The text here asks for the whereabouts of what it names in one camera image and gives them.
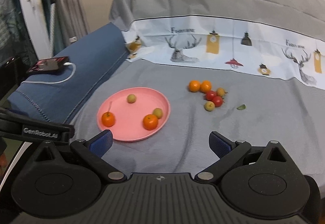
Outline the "pink round plate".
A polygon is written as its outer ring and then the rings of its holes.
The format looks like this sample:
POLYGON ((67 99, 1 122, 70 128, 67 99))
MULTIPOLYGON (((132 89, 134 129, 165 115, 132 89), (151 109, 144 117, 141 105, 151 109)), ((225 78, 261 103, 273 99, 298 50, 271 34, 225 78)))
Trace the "pink round plate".
POLYGON ((101 117, 107 111, 110 101, 112 101, 111 112, 115 115, 116 123, 109 127, 109 130, 111 130, 114 140, 120 142, 136 142, 151 137, 162 129, 171 112, 167 97, 155 89, 147 87, 124 89, 109 96, 100 105, 97 111, 97 125, 102 131, 107 127, 102 124, 101 117), (127 102, 129 94, 134 94, 137 97, 135 103, 127 102), (151 114, 155 108, 161 108, 164 115, 159 119, 156 129, 149 131, 143 127, 143 118, 151 114))

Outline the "white round frame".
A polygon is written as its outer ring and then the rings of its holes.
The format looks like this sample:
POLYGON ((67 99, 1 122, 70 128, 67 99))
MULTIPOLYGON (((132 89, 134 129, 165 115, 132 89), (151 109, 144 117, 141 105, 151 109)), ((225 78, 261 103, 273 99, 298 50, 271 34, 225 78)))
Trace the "white round frame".
POLYGON ((50 58, 50 41, 41 0, 20 0, 31 43, 39 59, 50 58))

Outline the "orange mandarin with stem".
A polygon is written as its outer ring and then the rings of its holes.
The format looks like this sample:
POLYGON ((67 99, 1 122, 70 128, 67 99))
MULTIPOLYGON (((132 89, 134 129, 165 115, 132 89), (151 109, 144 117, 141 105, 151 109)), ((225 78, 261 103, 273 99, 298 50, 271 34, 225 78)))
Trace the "orange mandarin with stem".
POLYGON ((116 123, 115 115, 111 112, 112 101, 108 104, 108 109, 102 114, 101 122, 105 127, 112 127, 116 123))

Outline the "black smartphone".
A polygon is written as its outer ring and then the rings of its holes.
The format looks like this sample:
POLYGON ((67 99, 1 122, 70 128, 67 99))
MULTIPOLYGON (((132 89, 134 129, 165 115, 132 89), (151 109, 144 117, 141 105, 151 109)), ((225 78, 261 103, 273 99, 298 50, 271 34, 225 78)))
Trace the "black smartphone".
POLYGON ((63 70, 65 63, 69 62, 68 56, 53 57, 50 59, 42 59, 37 61, 32 67, 30 67, 26 74, 28 76, 35 74, 56 74, 63 70))

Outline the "yellow longan front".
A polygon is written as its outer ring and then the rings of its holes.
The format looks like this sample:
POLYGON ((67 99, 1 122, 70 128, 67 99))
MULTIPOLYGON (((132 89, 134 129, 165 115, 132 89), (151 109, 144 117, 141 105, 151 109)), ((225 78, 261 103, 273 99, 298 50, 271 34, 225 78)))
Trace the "yellow longan front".
POLYGON ((206 101, 204 109, 206 111, 213 111, 215 109, 215 104, 212 101, 206 101))

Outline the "yellow longan with stem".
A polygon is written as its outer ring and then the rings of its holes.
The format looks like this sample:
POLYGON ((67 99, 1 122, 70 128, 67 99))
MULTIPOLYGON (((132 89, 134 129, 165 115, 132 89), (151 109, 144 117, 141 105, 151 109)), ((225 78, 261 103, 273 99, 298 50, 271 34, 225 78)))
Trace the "yellow longan with stem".
POLYGON ((216 90, 216 94, 220 97, 224 97, 226 94, 227 94, 227 91, 222 88, 222 87, 219 87, 217 90, 216 90))

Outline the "small green leaf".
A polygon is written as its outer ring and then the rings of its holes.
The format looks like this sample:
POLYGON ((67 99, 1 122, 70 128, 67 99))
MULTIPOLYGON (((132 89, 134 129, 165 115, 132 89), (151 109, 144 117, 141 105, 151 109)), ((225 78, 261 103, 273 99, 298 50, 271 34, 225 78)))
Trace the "small green leaf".
POLYGON ((237 110, 245 110, 246 109, 246 105, 245 104, 242 104, 242 105, 238 106, 236 109, 237 110))

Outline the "red cherry tomato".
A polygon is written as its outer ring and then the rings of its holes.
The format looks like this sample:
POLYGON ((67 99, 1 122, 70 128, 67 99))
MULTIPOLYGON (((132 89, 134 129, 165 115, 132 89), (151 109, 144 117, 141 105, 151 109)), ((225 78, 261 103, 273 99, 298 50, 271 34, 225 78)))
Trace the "red cherry tomato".
POLYGON ((221 96, 216 96, 212 98, 212 102, 214 103, 216 108, 219 108, 224 103, 223 98, 221 96))
POLYGON ((206 92, 205 99, 207 101, 213 101, 213 99, 217 96, 216 92, 213 90, 210 90, 206 92))

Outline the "large orange mandarin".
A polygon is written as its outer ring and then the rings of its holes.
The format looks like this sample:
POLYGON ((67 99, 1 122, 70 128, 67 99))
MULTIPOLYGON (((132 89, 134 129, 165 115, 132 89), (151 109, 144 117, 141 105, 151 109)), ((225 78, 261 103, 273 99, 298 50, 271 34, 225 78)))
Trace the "large orange mandarin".
POLYGON ((154 114, 148 114, 143 118, 143 127, 152 131, 158 126, 159 120, 154 114))

